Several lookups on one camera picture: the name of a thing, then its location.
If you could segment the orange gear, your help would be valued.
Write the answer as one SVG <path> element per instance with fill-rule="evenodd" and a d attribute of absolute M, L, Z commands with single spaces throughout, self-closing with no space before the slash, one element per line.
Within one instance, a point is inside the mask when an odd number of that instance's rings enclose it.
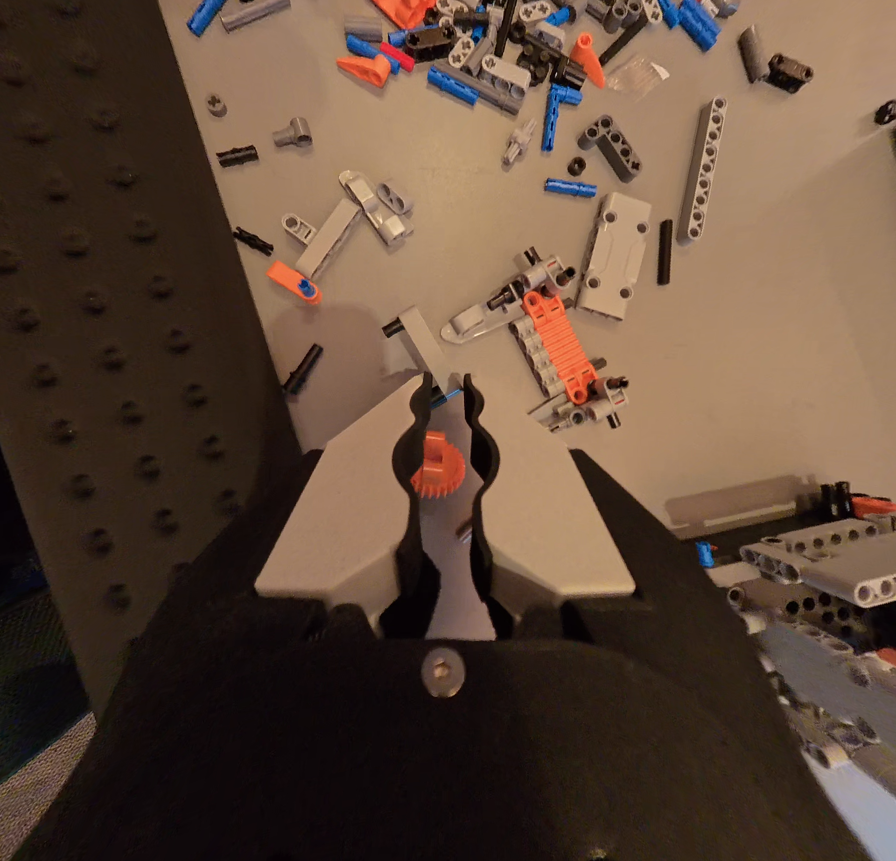
<path fill-rule="evenodd" d="M 428 430 L 423 442 L 423 462 L 411 478 L 421 499 L 448 497 L 463 484 L 466 462 L 460 449 L 442 431 Z"/>

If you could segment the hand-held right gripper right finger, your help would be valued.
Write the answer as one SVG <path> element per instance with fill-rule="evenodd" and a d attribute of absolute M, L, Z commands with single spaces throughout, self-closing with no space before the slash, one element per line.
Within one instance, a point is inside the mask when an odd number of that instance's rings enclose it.
<path fill-rule="evenodd" d="M 471 575 L 498 640 L 532 609 L 628 599 L 636 582 L 563 439 L 497 382 L 462 379 L 471 432 Z"/>

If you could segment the pile of building pieces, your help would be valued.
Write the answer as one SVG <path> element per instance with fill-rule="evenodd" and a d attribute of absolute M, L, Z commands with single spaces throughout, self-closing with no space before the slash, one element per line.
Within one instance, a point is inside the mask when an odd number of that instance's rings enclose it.
<path fill-rule="evenodd" d="M 682 27 L 712 49 L 722 19 L 741 0 L 368 0 L 377 18 L 344 20 L 350 56 L 340 69 L 373 85 L 434 64 L 429 81 L 468 105 L 487 96 L 517 112 L 546 84 L 575 99 L 586 83 L 603 87 L 604 68 L 646 27 Z"/>

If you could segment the dark grey ribbed rod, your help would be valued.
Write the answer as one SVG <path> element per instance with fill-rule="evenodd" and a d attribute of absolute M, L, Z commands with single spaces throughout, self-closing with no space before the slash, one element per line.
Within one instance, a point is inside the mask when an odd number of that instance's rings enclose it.
<path fill-rule="evenodd" d="M 259 0 L 247 4 L 239 11 L 221 15 L 219 21 L 225 32 L 231 34 L 273 15 L 290 9 L 291 0 Z"/>

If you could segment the grey crank beam black pins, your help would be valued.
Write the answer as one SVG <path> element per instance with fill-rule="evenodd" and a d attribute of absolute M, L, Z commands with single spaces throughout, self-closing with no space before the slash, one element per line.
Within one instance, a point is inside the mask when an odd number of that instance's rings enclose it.
<path fill-rule="evenodd" d="M 460 389 L 441 346 L 435 340 L 416 307 L 409 307 L 382 326 L 384 340 L 382 374 L 404 371 L 431 374 L 434 386 L 444 397 Z"/>

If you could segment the light grey axle connector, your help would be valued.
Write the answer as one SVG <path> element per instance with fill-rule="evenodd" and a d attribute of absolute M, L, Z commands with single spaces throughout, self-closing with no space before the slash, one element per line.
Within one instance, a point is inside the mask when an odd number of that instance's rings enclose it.
<path fill-rule="evenodd" d="M 502 157 L 502 165 L 505 168 L 510 168 L 522 155 L 525 154 L 532 141 L 535 128 L 536 120 L 530 118 L 513 129 Z"/>

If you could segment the long grey holed beam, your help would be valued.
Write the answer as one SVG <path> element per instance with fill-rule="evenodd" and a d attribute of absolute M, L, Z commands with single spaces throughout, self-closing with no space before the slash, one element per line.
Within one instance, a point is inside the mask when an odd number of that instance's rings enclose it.
<path fill-rule="evenodd" d="M 728 101 L 715 96 L 702 107 L 693 142 L 676 240 L 686 246 L 700 240 L 706 225 Z"/>

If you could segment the small clear plastic piece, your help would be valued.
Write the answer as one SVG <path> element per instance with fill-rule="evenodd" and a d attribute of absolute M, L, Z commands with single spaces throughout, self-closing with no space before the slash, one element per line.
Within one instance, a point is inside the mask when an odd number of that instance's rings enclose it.
<path fill-rule="evenodd" d="M 607 75 L 606 87 L 618 94 L 641 101 L 652 90 L 668 80 L 670 74 L 650 58 L 632 56 L 613 68 Z"/>

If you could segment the partly built robot model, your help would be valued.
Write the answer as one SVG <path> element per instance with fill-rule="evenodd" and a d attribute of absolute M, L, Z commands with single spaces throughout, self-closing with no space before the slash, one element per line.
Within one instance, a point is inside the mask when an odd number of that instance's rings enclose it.
<path fill-rule="evenodd" d="M 826 769 L 854 764 L 894 793 L 894 502 L 837 482 L 807 517 L 693 545 L 804 753 Z"/>

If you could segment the dark grey angled beam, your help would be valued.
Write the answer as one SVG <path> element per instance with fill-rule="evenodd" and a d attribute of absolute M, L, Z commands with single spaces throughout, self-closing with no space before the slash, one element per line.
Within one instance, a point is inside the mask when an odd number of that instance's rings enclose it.
<path fill-rule="evenodd" d="M 630 183 L 643 172 L 643 162 L 621 128 L 609 114 L 602 114 L 577 137 L 580 150 L 598 149 L 623 183 Z"/>

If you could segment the black angled connector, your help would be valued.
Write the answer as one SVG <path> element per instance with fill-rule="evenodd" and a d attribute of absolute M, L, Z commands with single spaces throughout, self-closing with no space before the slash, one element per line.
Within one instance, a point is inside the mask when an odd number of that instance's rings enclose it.
<path fill-rule="evenodd" d="M 787 94 L 796 94 L 809 84 L 813 77 L 813 68 L 778 52 L 773 54 L 768 61 L 765 82 Z"/>

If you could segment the orange grey tread assembly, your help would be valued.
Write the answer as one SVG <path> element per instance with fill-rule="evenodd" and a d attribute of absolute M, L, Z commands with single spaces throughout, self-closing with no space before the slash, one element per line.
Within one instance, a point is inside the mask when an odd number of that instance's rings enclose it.
<path fill-rule="evenodd" d="M 568 316 L 576 269 L 533 247 L 520 260 L 520 273 L 441 328 L 442 340 L 460 345 L 506 327 L 544 397 L 533 419 L 553 433 L 602 420 L 619 428 L 629 381 L 604 375 L 606 362 L 590 359 L 581 346 Z"/>

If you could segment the dark grey tube connector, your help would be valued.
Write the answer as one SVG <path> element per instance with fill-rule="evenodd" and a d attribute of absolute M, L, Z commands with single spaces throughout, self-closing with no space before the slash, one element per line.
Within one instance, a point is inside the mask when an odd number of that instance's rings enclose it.
<path fill-rule="evenodd" d="M 770 73 L 769 58 L 755 24 L 745 27 L 736 40 L 738 52 L 750 84 L 763 83 Z"/>

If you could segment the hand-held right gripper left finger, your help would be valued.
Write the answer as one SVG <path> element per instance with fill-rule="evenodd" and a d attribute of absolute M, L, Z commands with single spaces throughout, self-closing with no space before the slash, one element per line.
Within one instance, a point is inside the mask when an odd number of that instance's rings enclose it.
<path fill-rule="evenodd" d="M 352 605 L 386 637 L 426 636 L 440 574 L 423 549 L 411 479 L 432 388 L 431 374 L 412 377 L 327 444 L 255 580 L 258 595 Z"/>

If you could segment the grey beam assembly orange end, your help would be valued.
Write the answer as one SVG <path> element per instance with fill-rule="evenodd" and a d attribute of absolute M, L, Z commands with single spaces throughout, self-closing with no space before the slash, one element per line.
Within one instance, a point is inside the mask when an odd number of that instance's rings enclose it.
<path fill-rule="evenodd" d="M 413 232 L 410 215 L 415 202 L 400 184 L 373 182 L 364 173 L 352 170 L 342 172 L 339 182 L 345 198 L 321 228 L 313 228 L 295 214 L 282 218 L 285 232 L 302 244 L 304 251 L 295 264 L 276 260 L 266 271 L 272 283 L 307 306 L 321 303 L 320 280 L 360 223 L 367 222 L 387 248 L 401 244 Z"/>

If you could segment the long black pin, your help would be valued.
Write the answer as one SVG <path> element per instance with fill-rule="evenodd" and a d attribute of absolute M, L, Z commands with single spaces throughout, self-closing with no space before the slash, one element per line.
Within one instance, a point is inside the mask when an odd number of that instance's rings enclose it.
<path fill-rule="evenodd" d="M 290 372 L 282 385 L 282 391 L 287 396 L 297 396 L 306 386 L 308 379 L 323 354 L 323 348 L 318 343 L 313 343 L 297 366 Z"/>

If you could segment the grey rectangular panel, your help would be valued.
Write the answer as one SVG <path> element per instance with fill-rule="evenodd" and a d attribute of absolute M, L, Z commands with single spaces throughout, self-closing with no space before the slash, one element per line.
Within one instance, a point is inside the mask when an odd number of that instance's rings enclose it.
<path fill-rule="evenodd" d="M 574 307 L 622 321 L 633 297 L 647 240 L 651 205 L 611 192 L 601 200 Z"/>

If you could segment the black dimpled pad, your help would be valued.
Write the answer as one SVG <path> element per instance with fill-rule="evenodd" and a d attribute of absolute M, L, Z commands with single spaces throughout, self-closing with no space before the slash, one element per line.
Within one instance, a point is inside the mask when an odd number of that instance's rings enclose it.
<path fill-rule="evenodd" d="M 2 449 L 84 688 L 301 452 L 157 0 L 2 0 Z"/>

